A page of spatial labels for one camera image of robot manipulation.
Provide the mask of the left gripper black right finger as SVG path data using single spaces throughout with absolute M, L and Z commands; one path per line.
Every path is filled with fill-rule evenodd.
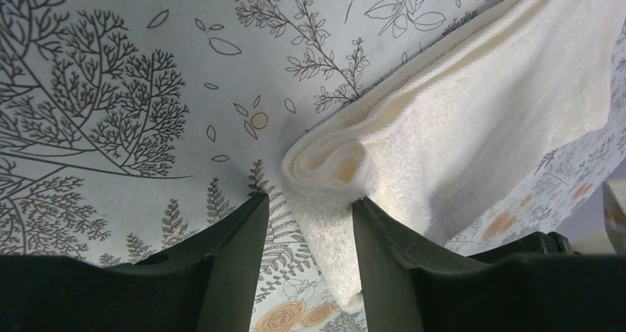
M 465 257 L 369 198 L 353 206 L 370 331 L 623 331 L 625 257 L 583 255 L 556 232 Z

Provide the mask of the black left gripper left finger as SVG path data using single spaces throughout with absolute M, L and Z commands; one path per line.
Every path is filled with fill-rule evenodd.
M 255 194 L 138 263 L 1 257 L 3 331 L 248 331 L 269 219 Z

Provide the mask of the cream terry towel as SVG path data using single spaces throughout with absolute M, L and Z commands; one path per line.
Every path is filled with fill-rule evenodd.
M 362 308 L 351 205 L 444 245 L 543 156 L 602 128 L 625 0 L 504 0 L 300 138 L 283 190 L 328 290 Z

